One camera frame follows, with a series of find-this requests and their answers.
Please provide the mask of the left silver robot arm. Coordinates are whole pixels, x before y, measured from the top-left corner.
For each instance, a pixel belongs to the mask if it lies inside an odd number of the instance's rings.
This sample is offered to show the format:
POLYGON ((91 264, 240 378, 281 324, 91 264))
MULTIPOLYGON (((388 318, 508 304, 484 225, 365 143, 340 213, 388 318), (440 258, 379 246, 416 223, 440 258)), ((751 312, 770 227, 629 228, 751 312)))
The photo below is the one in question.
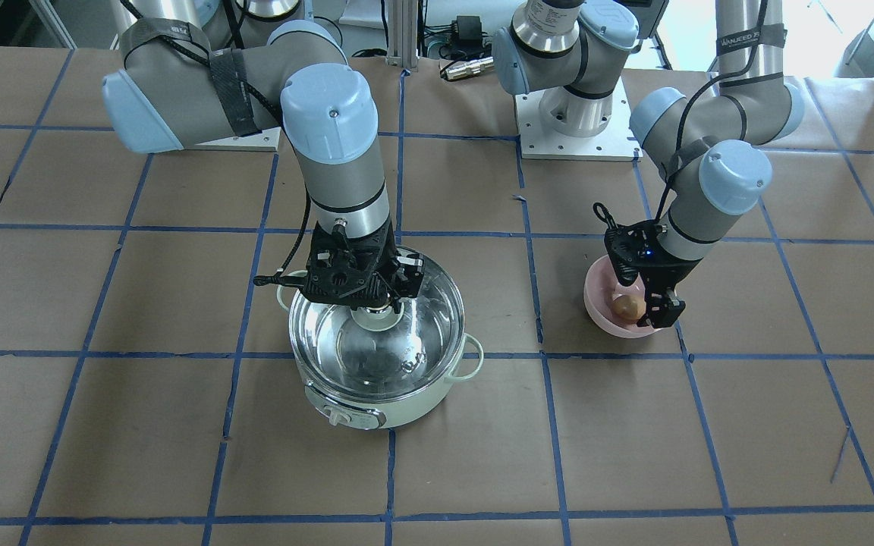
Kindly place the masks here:
MULTIPOLYGON (((665 190, 652 220, 622 225, 607 208, 604 244, 622 287, 643 283, 636 325, 669 328, 686 304, 677 285, 756 207, 773 168, 760 146, 790 135, 804 117, 799 89, 786 83, 786 27, 780 1, 715 4, 718 75, 693 96, 652 91, 631 110, 629 128, 665 190)), ((492 39, 498 80, 511 96, 554 97, 552 126, 585 137, 600 121, 570 125, 570 108, 611 99, 639 39, 638 20, 614 1, 527 1, 492 39)))

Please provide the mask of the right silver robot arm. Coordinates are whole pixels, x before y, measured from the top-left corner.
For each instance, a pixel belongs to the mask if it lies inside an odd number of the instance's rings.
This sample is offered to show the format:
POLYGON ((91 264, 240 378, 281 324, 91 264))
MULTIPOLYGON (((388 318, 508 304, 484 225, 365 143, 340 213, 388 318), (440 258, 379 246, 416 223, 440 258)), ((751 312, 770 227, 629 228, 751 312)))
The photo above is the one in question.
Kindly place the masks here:
POLYGON ((122 1, 124 66, 102 82, 122 144, 136 153, 181 151, 281 128, 296 155, 313 218, 305 272, 254 277, 306 300, 399 313, 422 287, 424 265, 393 235, 379 149, 377 105, 365 77, 329 31, 289 20, 263 45, 209 44, 191 1, 122 1))

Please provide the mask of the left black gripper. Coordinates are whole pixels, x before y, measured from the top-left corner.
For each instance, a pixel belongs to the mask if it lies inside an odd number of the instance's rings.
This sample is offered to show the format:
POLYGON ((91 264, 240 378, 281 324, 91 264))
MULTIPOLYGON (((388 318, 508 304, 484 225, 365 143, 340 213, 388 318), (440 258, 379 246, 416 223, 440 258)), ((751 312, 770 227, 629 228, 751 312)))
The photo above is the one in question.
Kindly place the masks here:
POLYGON ((646 297, 646 323, 652 328, 670 328, 684 311, 684 300, 675 291, 697 260, 677 258, 660 245, 665 228, 653 220, 632 225, 618 224, 604 204, 593 204, 593 213, 607 225, 604 244, 621 286, 642 280, 646 297))

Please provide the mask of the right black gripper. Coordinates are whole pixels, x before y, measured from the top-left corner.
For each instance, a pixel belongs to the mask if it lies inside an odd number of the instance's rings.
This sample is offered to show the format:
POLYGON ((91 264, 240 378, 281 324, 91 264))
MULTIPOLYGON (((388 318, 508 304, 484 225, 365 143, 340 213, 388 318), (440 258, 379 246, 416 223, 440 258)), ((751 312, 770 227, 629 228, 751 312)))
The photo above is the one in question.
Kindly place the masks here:
POLYGON ((253 283, 280 284, 300 290, 302 297, 316 303, 351 308, 402 310, 402 298, 416 298, 424 277, 422 253, 398 253, 392 219, 372 233, 346 238, 346 228, 326 231, 317 225, 303 277, 282 272, 257 275, 253 283))

